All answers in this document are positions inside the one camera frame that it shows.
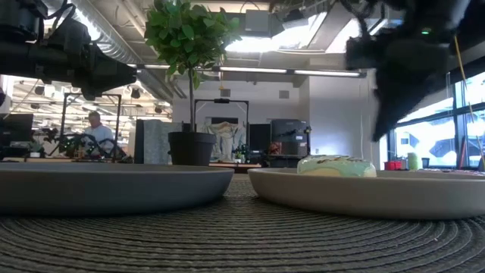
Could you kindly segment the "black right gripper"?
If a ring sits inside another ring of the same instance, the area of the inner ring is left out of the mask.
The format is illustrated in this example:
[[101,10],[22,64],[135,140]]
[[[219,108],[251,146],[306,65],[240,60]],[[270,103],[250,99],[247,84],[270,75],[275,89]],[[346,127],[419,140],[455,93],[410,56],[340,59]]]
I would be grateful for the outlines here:
[[448,72],[454,35],[418,34],[416,37],[380,34],[346,41],[347,70],[374,69],[378,101],[373,141],[378,141],[425,97],[443,87],[424,82]]

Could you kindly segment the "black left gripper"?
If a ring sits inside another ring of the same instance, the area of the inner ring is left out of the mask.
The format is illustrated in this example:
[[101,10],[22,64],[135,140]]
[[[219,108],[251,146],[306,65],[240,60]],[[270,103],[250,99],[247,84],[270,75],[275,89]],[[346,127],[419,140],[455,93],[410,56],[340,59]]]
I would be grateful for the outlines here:
[[91,43],[87,26],[71,17],[53,27],[47,37],[40,34],[37,45],[38,78],[44,83],[71,83],[87,100],[136,82],[137,69],[108,57]]

